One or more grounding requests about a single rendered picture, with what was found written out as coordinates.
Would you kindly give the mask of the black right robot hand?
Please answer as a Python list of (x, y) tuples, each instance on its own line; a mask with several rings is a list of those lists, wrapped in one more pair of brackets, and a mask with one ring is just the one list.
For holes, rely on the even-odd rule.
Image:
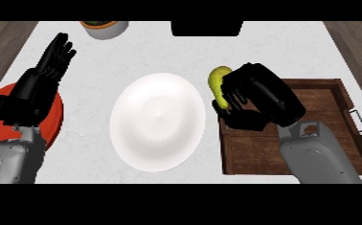
[(222, 77), (222, 97), (230, 110), (213, 101), (225, 124), (234, 129), (262, 131), (268, 123), (293, 125), (306, 114), (293, 90), (269, 68), (250, 62)]

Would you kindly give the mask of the black appliance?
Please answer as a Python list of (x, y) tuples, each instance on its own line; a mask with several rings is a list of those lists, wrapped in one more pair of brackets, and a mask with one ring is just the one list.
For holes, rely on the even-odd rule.
[(238, 36), (243, 21), (173, 21), (173, 36)]

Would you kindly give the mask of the white oval plate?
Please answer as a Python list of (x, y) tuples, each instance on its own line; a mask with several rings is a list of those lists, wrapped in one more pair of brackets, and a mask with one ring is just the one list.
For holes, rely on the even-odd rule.
[(119, 157), (138, 170), (176, 167), (203, 140), (206, 105), (191, 82), (157, 73), (122, 92), (111, 114), (111, 140)]

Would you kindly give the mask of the green yellow pear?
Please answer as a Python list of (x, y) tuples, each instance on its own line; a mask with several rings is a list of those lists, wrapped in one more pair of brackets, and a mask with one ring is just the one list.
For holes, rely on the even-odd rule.
[(215, 93), (216, 103), (222, 109), (228, 108), (228, 102), (222, 95), (221, 85), (224, 83), (224, 77), (231, 72), (233, 72), (233, 69), (228, 66), (219, 66), (213, 69), (213, 71), (210, 72), (210, 76), (209, 76), (209, 85)]

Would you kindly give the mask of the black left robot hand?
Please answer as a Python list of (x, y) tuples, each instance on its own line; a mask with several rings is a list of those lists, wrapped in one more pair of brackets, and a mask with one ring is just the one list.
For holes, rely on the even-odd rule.
[(37, 66), (20, 77), (11, 95), (0, 95), (4, 125), (37, 126), (46, 119), (60, 82), (76, 53), (69, 35), (60, 33), (45, 50)]

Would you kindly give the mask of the red round plate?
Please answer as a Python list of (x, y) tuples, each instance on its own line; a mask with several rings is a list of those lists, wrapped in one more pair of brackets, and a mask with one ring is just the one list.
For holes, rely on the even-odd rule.
[[(48, 117), (39, 123), (42, 137), (46, 140), (46, 148), (52, 146), (64, 121), (64, 103), (58, 93), (58, 85), (54, 85), (49, 91), (54, 93), (52, 106)], [(20, 104), (17, 104), (15, 108), (0, 108), (0, 141), (20, 139), (21, 133), (18, 130), (12, 129), (15, 124), (20, 126), (32, 126), (35, 123), (36, 118)]]

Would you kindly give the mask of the brown wooden tray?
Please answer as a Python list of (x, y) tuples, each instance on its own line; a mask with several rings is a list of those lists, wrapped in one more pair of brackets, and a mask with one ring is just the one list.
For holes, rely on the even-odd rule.
[[(354, 103), (340, 79), (284, 79), (308, 112), (305, 121), (320, 121), (332, 129), (351, 163), (362, 175), (362, 135), (351, 109)], [(275, 124), (264, 131), (233, 129), (219, 120), (222, 170), (225, 174), (289, 175), (280, 155)]]

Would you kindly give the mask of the grey pot with orange rim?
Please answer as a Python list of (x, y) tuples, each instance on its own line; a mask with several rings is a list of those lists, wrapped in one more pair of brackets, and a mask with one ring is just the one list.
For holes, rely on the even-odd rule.
[(100, 40), (113, 39), (120, 36), (128, 27), (128, 21), (101, 21), (97, 25), (91, 25), (88, 22), (82, 22), (83, 28), (88, 34)]

